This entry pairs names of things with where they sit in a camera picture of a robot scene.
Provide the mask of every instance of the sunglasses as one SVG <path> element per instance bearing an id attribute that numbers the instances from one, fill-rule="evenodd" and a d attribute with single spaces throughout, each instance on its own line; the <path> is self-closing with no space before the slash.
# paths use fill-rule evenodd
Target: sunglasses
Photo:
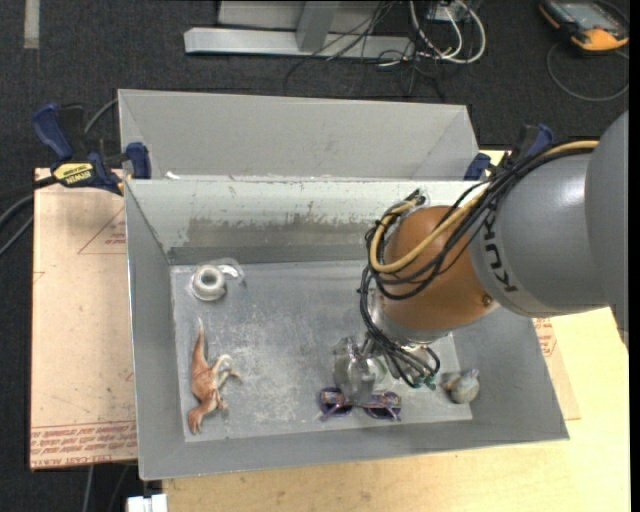
<path id="1" fill-rule="evenodd" d="M 376 420 L 400 421 L 401 400 L 393 391 L 374 392 L 365 404 L 349 402 L 340 388 L 324 388 L 320 391 L 320 410 L 323 413 L 320 421 L 327 421 L 332 416 L 346 416 L 356 406 Z"/>

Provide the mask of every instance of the yellow cable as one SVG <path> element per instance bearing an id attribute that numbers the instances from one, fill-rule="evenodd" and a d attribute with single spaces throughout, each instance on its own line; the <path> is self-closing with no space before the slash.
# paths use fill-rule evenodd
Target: yellow cable
<path id="1" fill-rule="evenodd" d="M 576 141 L 576 142 L 568 142 L 566 144 L 562 144 L 555 148 L 549 149 L 542 153 L 538 159 L 547 157 L 549 155 L 553 155 L 560 151 L 567 151 L 571 149 L 592 149 L 598 145 L 597 140 L 584 140 L 584 141 Z M 382 234 L 389 226 L 389 222 L 391 219 L 402 212 L 407 211 L 409 208 L 415 205 L 414 201 L 409 201 L 406 204 L 394 208 L 389 214 L 387 214 L 380 221 L 376 232 L 371 239 L 371 247 L 369 249 L 369 263 L 371 267 L 376 272 L 385 272 L 392 273 L 401 270 L 403 267 L 411 263 L 414 259 L 418 257 L 418 255 L 424 251 L 433 241 L 438 238 L 444 231 L 446 231 L 454 222 L 456 222 L 462 215 L 464 215 L 467 210 L 472 208 L 479 200 L 484 190 L 482 192 L 478 192 L 471 200 L 462 205 L 458 210 L 456 210 L 451 217 L 449 217 L 446 221 L 444 221 L 440 226 L 438 226 L 434 231 L 432 231 L 422 242 L 420 242 L 416 247 L 414 247 L 410 252 L 405 254 L 399 260 L 394 261 L 393 263 L 383 264 L 378 261 L 377 253 L 378 253 L 378 244 L 380 243 L 380 239 L 382 238 Z"/>

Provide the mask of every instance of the orange device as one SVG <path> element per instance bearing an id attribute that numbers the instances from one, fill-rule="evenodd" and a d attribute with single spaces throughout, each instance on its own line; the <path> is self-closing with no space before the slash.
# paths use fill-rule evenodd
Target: orange device
<path id="1" fill-rule="evenodd" d="M 629 42 L 629 24 L 622 12 L 593 1 L 542 0 L 538 8 L 555 29 L 590 55 L 608 53 Z"/>

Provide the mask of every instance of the white cable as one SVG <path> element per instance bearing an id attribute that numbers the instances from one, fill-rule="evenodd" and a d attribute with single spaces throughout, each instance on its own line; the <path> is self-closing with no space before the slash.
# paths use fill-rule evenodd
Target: white cable
<path id="1" fill-rule="evenodd" d="M 484 26 L 482 25 L 482 21 L 480 20 L 480 18 L 478 18 L 478 15 L 473 9 L 467 8 L 467 11 L 471 15 L 471 19 L 475 22 L 476 25 L 478 25 L 478 30 L 480 30 L 480 49 L 478 50 L 478 53 L 476 53 L 473 57 L 470 57 L 469 59 L 453 59 L 453 58 L 446 58 L 446 57 L 443 58 L 444 60 L 448 62 L 453 62 L 454 64 L 471 64 L 472 62 L 477 61 L 480 57 L 482 57 L 482 55 L 484 54 L 484 50 L 487 47 L 487 34 L 484 31 Z"/>
<path id="2" fill-rule="evenodd" d="M 447 53 L 436 48 L 435 45 L 427 37 L 427 34 L 425 34 L 424 31 L 420 28 L 420 23 L 418 22 L 418 15 L 416 14 L 416 6 L 413 0 L 409 0 L 409 13 L 411 14 L 411 23 L 413 24 L 413 28 L 416 30 L 416 32 L 420 36 L 420 39 L 422 39 L 429 48 L 431 48 L 434 52 L 436 52 L 439 57 L 441 58 L 445 57 Z M 453 18 L 451 18 L 451 22 L 456 27 L 456 34 L 458 35 L 458 49 L 454 53 L 457 55 L 457 53 L 462 48 L 462 35 L 460 34 L 460 30 L 458 29 L 458 26 L 453 21 Z M 434 56 L 425 54 L 425 57 L 434 57 Z"/>
<path id="3" fill-rule="evenodd" d="M 478 26 L 478 29 L 480 31 L 480 49 L 478 50 L 478 53 L 476 53 L 473 57 L 470 57 L 468 59 L 455 58 L 455 56 L 458 55 L 458 53 L 462 48 L 463 41 L 462 41 L 462 34 L 460 33 L 460 29 L 458 28 L 457 23 L 454 21 L 453 17 L 451 16 L 451 13 L 448 7 L 445 8 L 445 12 L 447 13 L 447 16 L 449 17 L 449 19 L 451 20 L 451 23 L 455 27 L 456 36 L 458 37 L 458 48 L 453 53 L 442 52 L 441 50 L 436 48 L 433 45 L 433 43 L 429 40 L 427 35 L 424 33 L 424 31 L 420 28 L 420 24 L 418 22 L 418 16 L 416 15 L 415 3 L 413 2 L 413 0 L 410 0 L 409 12 L 411 14 L 411 23 L 413 24 L 413 28 L 416 30 L 416 32 L 418 33 L 420 38 L 425 42 L 425 44 L 437 54 L 437 56 L 435 56 L 435 55 L 421 52 L 419 54 L 420 56 L 434 58 L 434 59 L 439 58 L 441 60 L 452 62 L 454 64 L 470 64 L 472 62 L 477 61 L 484 54 L 484 51 L 487 45 L 487 35 L 484 30 L 482 21 L 480 20 L 480 18 L 478 17 L 478 15 L 473 9 L 467 7 L 466 4 L 464 4 L 464 2 L 462 2 L 461 0 L 458 0 L 458 1 L 460 1 L 460 3 L 462 3 L 463 5 L 465 5 L 465 8 L 467 9 L 469 15 L 471 16 L 471 19 Z"/>

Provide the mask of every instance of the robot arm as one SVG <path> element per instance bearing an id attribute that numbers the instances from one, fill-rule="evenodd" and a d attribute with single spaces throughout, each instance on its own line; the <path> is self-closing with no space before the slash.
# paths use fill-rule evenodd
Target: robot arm
<path id="1" fill-rule="evenodd" d="M 432 385 L 429 343 L 497 305 L 527 317 L 609 306 L 628 346 L 627 143 L 628 112 L 600 141 L 498 166 L 451 207 L 417 192 L 391 207 L 366 237 L 363 353 Z"/>

